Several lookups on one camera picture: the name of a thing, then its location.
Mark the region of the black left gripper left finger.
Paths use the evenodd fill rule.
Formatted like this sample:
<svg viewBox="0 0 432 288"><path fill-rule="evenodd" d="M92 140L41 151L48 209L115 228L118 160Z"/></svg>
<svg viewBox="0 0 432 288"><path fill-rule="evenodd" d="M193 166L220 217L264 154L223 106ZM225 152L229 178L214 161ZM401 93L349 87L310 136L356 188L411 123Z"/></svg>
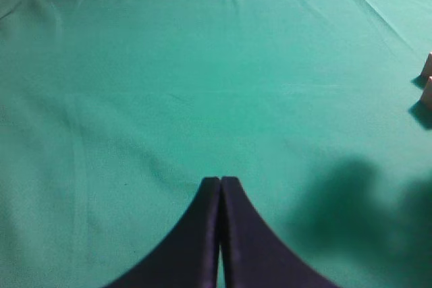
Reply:
<svg viewBox="0 0 432 288"><path fill-rule="evenodd" d="M204 178L173 229L108 287L216 287L221 181Z"/></svg>

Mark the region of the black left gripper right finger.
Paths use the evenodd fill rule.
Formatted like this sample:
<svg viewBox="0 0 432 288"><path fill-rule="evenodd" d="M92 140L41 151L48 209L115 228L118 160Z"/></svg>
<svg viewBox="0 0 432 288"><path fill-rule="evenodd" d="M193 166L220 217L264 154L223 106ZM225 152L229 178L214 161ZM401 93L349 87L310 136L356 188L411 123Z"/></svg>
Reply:
<svg viewBox="0 0 432 288"><path fill-rule="evenodd" d="M227 287L335 287L274 234L237 177L221 179L221 251Z"/></svg>

